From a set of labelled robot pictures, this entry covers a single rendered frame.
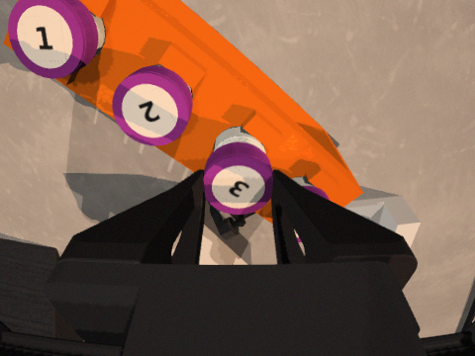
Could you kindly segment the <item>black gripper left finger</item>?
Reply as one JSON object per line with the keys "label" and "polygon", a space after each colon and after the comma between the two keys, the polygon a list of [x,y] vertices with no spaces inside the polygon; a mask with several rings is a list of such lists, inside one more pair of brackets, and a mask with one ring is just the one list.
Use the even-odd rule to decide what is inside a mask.
{"label": "black gripper left finger", "polygon": [[197,170],[173,188],[75,234],[59,260],[75,257],[199,265],[205,204],[204,170]]}

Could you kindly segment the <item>beige key housing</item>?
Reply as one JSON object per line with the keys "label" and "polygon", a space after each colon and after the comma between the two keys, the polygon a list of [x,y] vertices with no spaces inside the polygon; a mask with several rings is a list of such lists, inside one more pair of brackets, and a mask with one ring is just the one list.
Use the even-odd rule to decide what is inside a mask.
{"label": "beige key housing", "polygon": [[250,243],[238,232],[246,218],[256,214],[224,218],[207,200],[199,265],[251,265]]}

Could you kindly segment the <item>purple screw cap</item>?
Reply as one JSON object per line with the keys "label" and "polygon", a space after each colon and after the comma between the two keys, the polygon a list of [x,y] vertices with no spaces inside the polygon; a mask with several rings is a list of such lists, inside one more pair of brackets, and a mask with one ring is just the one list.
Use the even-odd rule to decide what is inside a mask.
{"label": "purple screw cap", "polygon": [[[325,191],[323,191],[322,189],[318,188],[318,187],[314,187],[314,186],[302,186],[302,187],[304,187],[304,188],[308,189],[309,191],[314,192],[314,193],[316,193],[316,194],[318,194],[318,195],[320,195],[320,196],[322,196],[322,197],[329,200],[329,197],[328,197],[327,193]],[[295,231],[295,233],[296,233],[296,231]],[[298,242],[302,242],[297,233],[296,233],[296,236],[297,236]]]}
{"label": "purple screw cap", "polygon": [[133,140],[152,146],[178,139],[192,108],[192,94],[182,77],[157,65],[142,67],[126,77],[112,100],[121,130]]}
{"label": "purple screw cap", "polygon": [[246,142],[224,144],[206,162],[205,198],[223,213],[256,212],[272,197],[272,171],[268,156],[257,146]]}
{"label": "purple screw cap", "polygon": [[19,0],[8,21],[14,53],[35,74],[68,76],[94,57],[98,30],[80,0]]}

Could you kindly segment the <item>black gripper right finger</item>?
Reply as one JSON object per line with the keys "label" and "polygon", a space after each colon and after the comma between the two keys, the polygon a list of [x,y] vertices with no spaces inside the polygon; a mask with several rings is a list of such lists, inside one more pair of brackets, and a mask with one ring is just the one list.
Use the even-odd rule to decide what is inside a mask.
{"label": "black gripper right finger", "polygon": [[280,170],[272,172],[277,264],[381,261],[404,289],[418,260],[402,235],[305,189]]}

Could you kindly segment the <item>black table edge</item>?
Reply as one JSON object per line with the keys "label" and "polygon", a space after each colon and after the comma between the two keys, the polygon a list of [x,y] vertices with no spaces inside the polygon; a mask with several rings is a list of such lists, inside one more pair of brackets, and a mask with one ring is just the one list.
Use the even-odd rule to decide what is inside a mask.
{"label": "black table edge", "polygon": [[468,314],[468,316],[467,316],[467,318],[466,318],[466,320],[465,320],[465,323],[464,323],[464,325],[463,325],[463,327],[462,327],[461,332],[462,332],[468,325],[470,325],[470,324],[472,323],[474,317],[475,317],[475,298],[474,298],[473,304],[472,304],[472,306],[471,306],[471,309],[470,309],[470,311],[469,311],[469,314]]}

